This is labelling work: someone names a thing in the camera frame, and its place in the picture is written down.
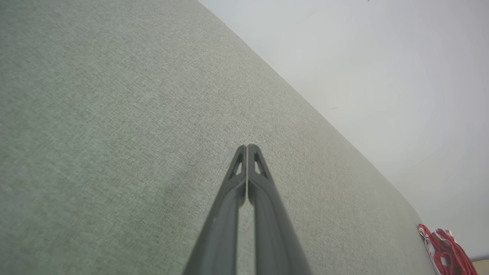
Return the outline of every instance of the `gray fabric surface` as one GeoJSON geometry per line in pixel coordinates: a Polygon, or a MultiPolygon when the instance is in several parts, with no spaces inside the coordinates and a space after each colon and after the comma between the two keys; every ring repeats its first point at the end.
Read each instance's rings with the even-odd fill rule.
{"type": "MultiPolygon", "coordinates": [[[[433,274],[411,205],[194,0],[0,3],[0,274],[179,274],[258,144],[316,274],[433,274]]],[[[240,211],[240,274],[254,271],[240,211]]]]}

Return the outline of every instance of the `folded cloth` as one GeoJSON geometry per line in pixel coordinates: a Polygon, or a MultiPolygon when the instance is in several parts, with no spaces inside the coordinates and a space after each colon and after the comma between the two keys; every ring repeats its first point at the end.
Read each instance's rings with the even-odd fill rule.
{"type": "Polygon", "coordinates": [[[425,225],[418,225],[437,275],[477,275],[472,261],[455,241],[449,229],[437,228],[433,233],[425,225]]]}

